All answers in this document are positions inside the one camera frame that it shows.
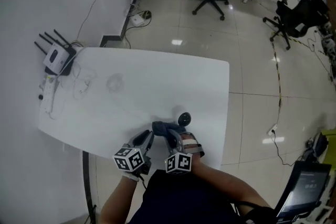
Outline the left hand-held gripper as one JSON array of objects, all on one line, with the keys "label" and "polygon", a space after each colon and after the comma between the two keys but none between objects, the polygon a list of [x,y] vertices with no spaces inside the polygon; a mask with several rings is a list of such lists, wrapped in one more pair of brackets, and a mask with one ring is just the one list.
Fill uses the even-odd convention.
[{"label": "left hand-held gripper", "polygon": [[142,175],[148,175],[152,164],[146,153],[151,149],[153,141],[154,134],[149,130],[132,137],[128,144],[123,144],[113,155],[117,168],[127,176],[144,181]]}]

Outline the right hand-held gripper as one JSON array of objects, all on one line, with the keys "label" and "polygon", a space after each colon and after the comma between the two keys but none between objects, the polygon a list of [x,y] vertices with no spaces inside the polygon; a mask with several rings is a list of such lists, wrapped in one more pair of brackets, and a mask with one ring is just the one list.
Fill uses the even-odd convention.
[{"label": "right hand-held gripper", "polygon": [[173,154],[165,160],[165,171],[171,175],[184,175],[191,172],[192,154],[184,154],[183,140],[175,130],[168,129],[164,137],[169,154]]}]

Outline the person's right hand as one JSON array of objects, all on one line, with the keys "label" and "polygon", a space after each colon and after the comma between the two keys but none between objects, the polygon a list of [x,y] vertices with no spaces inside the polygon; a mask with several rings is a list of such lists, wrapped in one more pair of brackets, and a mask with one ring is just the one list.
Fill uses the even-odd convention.
[{"label": "person's right hand", "polygon": [[186,132],[181,135],[181,138],[185,153],[196,154],[200,158],[205,155],[202,145],[198,142],[194,134]]}]

